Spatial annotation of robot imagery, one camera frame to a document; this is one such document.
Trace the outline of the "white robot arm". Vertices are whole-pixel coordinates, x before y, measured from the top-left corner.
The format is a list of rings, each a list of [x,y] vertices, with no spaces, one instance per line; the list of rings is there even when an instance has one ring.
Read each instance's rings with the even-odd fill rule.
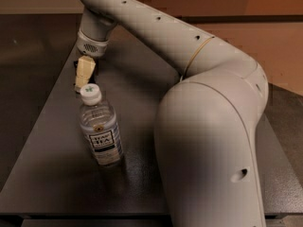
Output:
[[[80,36],[105,44],[121,24],[181,76],[163,97],[154,144],[174,227],[266,227],[256,154],[268,101],[257,61],[136,0],[81,0]]]

